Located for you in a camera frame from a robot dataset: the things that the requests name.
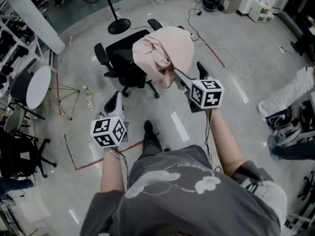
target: white column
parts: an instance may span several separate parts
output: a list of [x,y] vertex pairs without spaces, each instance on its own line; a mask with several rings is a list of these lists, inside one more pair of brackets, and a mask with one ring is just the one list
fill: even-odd
[[65,44],[58,37],[56,31],[41,15],[31,0],[7,0],[15,12],[30,27],[30,29],[50,48],[54,53],[61,53]]

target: white cube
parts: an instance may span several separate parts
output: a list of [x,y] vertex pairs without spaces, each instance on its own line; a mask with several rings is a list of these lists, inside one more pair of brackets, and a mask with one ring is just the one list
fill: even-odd
[[190,99],[201,109],[218,108],[221,105],[224,88],[219,80],[194,80]]
[[122,141],[126,127],[119,116],[93,120],[90,136],[103,148],[116,147]]

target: round white table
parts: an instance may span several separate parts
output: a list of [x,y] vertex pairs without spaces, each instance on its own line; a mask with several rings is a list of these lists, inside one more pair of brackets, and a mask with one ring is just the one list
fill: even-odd
[[26,103],[30,109],[37,108],[45,98],[50,85],[51,70],[43,66],[35,72],[26,93]]

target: black office chair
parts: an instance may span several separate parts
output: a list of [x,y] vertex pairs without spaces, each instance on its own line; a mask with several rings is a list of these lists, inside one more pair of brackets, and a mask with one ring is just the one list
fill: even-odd
[[[41,161],[56,167],[56,163],[52,163],[42,157],[42,152],[46,143],[50,143],[49,139],[45,139],[40,149],[37,148],[35,139],[26,137],[14,138],[9,134],[0,131],[0,171],[3,178],[9,177],[28,177],[36,171],[38,166],[44,178]],[[30,159],[21,158],[21,153],[29,152]]]
[[[153,30],[158,30],[163,27],[155,19],[149,19],[148,23]],[[120,84],[125,87],[122,91],[122,94],[125,97],[128,97],[128,93],[126,92],[128,88],[137,87],[141,89],[144,88],[145,84],[148,84],[154,92],[155,99],[159,98],[159,94],[153,86],[152,81],[150,80],[146,82],[147,74],[133,62],[132,46],[147,34],[149,34],[149,31],[146,29],[138,31],[106,47],[106,51],[101,43],[94,46],[95,55],[98,61],[102,65],[105,65],[109,70],[104,76],[109,78],[119,78]]]

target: red line on floor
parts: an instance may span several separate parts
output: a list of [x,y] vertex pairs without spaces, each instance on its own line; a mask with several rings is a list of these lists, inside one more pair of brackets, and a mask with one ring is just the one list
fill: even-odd
[[[58,73],[56,73],[56,79],[57,79],[57,99],[58,99],[58,101],[59,101]],[[59,103],[58,103],[58,109],[59,109],[59,114],[61,115]]]
[[[76,171],[81,170],[81,169],[85,169],[85,168],[87,168],[87,167],[89,167],[89,166],[92,166],[92,165],[94,165],[94,164],[97,164],[97,163],[103,161],[103,158],[101,158],[101,159],[99,159],[99,160],[97,160],[97,161],[94,161],[94,162],[89,163],[89,164],[87,164],[87,165],[83,165],[83,166],[81,166],[81,167],[79,167],[79,168],[75,167],[75,163],[74,163],[74,161],[73,161],[73,158],[72,158],[72,155],[71,155],[71,152],[70,152],[70,150],[69,150],[68,143],[67,143],[67,138],[65,137],[65,134],[64,134],[63,136],[64,136],[65,145],[67,146],[67,150],[68,150],[68,152],[69,152],[69,155],[70,155],[72,164],[73,164],[74,169],[75,169]],[[143,140],[142,140],[142,141],[139,141],[139,142],[135,143],[134,145],[131,145],[130,147],[128,147],[128,148],[126,148],[126,149],[123,149],[123,150],[121,150],[121,151],[119,151],[119,152],[120,152],[120,153],[123,153],[123,152],[125,152],[125,151],[127,151],[127,150],[129,150],[129,149],[132,149],[132,148],[134,148],[134,147],[137,147],[138,145],[140,145],[140,144],[142,144],[142,143],[143,143]]]
[[208,45],[208,44],[206,44],[205,43],[205,45],[207,45],[208,46],[208,48],[210,49],[210,51],[214,54],[214,56],[217,58],[217,60],[221,63],[221,65],[225,68],[225,65],[223,64],[223,62],[221,61],[221,59],[218,57],[218,55],[214,52],[214,50]]

